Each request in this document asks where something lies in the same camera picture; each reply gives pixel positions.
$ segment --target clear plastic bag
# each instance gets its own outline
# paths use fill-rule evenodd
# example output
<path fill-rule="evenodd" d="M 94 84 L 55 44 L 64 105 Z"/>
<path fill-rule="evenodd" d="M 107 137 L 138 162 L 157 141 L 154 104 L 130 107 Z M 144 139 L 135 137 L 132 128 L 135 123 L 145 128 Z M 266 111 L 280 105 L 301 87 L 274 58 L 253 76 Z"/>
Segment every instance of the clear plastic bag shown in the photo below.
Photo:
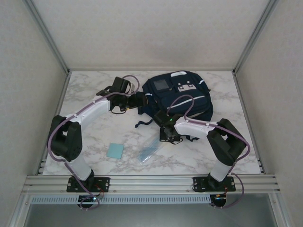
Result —
<path fill-rule="evenodd" d="M 138 154 L 138 160 L 141 164 L 145 163 L 154 153 L 162 149 L 163 144 L 164 143 L 161 143 L 159 140 L 159 133 L 149 137 L 142 145 Z"/>

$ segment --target blue cloth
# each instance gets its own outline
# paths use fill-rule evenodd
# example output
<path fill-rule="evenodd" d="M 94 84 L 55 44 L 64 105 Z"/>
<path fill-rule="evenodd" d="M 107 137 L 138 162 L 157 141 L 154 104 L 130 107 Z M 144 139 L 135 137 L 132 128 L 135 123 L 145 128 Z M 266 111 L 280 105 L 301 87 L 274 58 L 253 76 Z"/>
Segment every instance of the blue cloth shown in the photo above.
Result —
<path fill-rule="evenodd" d="M 123 144 L 110 143 L 106 156 L 121 159 L 123 148 L 124 148 Z"/>

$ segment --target vent slot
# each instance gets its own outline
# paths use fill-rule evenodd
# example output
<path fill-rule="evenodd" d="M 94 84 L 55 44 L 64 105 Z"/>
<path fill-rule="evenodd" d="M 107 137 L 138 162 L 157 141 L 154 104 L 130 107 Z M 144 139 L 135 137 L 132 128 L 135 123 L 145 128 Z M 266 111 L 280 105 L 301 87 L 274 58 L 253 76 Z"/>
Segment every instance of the vent slot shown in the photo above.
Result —
<path fill-rule="evenodd" d="M 36 195 L 31 204 L 79 204 L 78 195 Z M 210 203 L 210 195 L 105 195 L 100 204 L 198 204 Z"/>

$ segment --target navy blue backpack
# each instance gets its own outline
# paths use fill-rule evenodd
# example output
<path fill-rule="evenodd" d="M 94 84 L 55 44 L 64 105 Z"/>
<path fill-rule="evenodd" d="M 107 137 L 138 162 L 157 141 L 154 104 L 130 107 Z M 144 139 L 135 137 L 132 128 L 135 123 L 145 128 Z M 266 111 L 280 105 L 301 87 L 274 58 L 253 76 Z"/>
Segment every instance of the navy blue backpack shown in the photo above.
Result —
<path fill-rule="evenodd" d="M 178 71 L 155 76 L 146 81 L 142 86 L 147 97 L 148 105 L 138 108 L 138 114 L 146 113 L 151 118 L 159 111 L 167 111 L 172 102 L 182 95 L 191 95 L 195 104 L 187 114 L 193 119 L 210 121 L 213 116 L 213 104 L 211 102 L 209 89 L 204 80 L 196 73 L 189 71 Z M 170 109 L 169 115 L 185 114 L 192 104 L 192 99 L 183 97 L 179 99 Z M 148 125 L 152 122 L 139 121 L 140 124 Z"/>

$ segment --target white marble table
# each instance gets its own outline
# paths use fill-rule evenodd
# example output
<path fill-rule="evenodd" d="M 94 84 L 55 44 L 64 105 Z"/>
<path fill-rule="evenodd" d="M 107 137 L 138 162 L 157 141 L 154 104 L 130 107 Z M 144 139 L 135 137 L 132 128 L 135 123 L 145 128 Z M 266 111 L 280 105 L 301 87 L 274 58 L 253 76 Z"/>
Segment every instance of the white marble table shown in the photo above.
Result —
<path fill-rule="evenodd" d="M 152 76 L 165 71 L 75 71 L 71 75 L 61 115 L 73 113 L 90 102 L 95 94 L 111 85 L 116 76 L 135 75 L 141 85 Z M 229 119 L 238 131 L 251 143 L 250 134 L 232 73 L 228 71 L 198 71 L 211 89 L 214 105 L 212 121 Z M 216 157 L 207 138 L 190 142 L 184 140 L 178 145 L 165 143 L 148 161 L 141 163 L 138 153 L 146 140 L 159 133 L 153 122 L 149 126 L 134 127 L 138 121 L 149 121 L 150 117 L 138 115 L 137 109 L 122 115 L 107 113 L 82 132 L 82 154 L 96 175 L 195 175 L 207 174 L 214 166 Z M 106 157 L 110 143 L 124 144 L 121 159 Z M 234 172 L 237 174 L 259 174 L 260 168 L 252 146 L 249 156 L 241 160 Z M 49 156 L 44 175 L 69 175 L 62 163 L 54 162 Z"/>

